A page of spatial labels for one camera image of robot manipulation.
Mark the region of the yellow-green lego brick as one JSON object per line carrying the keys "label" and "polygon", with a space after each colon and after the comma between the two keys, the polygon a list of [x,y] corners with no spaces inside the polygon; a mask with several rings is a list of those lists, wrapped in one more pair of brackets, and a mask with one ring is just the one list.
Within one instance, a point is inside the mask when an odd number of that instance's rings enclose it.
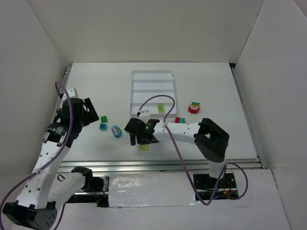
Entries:
{"label": "yellow-green lego brick", "polygon": [[158,112],[159,112],[160,114],[164,114],[164,113],[165,113],[165,109],[164,109],[164,106],[163,106],[163,105],[158,105],[157,108],[158,108]]}
{"label": "yellow-green lego brick", "polygon": [[149,151],[149,145],[140,145],[139,151],[141,151],[141,152]]}

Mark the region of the green lego brick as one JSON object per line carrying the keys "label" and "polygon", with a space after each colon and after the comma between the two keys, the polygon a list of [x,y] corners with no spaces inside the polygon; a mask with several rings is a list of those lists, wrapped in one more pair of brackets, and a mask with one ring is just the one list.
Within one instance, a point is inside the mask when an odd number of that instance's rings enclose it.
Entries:
{"label": "green lego brick", "polygon": [[107,116],[105,115],[105,116],[100,117],[100,121],[101,123],[106,123],[108,121]]}

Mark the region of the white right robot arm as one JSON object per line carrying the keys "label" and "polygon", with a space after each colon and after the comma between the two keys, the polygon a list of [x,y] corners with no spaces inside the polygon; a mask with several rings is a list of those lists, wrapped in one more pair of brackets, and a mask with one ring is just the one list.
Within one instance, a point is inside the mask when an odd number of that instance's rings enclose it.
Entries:
{"label": "white right robot arm", "polygon": [[149,145],[162,141],[190,143],[197,146],[209,161],[209,176],[218,180],[224,177],[225,152],[229,134],[209,118],[199,123],[170,123],[158,119],[143,122],[131,118],[124,130],[129,133],[131,145]]}

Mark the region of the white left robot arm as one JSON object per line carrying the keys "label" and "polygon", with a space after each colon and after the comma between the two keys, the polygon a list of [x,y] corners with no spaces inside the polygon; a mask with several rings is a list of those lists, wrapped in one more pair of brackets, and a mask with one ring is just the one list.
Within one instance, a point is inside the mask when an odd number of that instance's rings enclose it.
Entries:
{"label": "white left robot arm", "polygon": [[58,210],[79,190],[93,192],[103,179],[92,170],[77,166],[63,182],[52,187],[58,169],[83,127],[99,117],[90,98],[63,101],[53,122],[46,128],[41,152],[31,177],[14,202],[2,202],[3,214],[14,224],[35,230],[49,230]]}

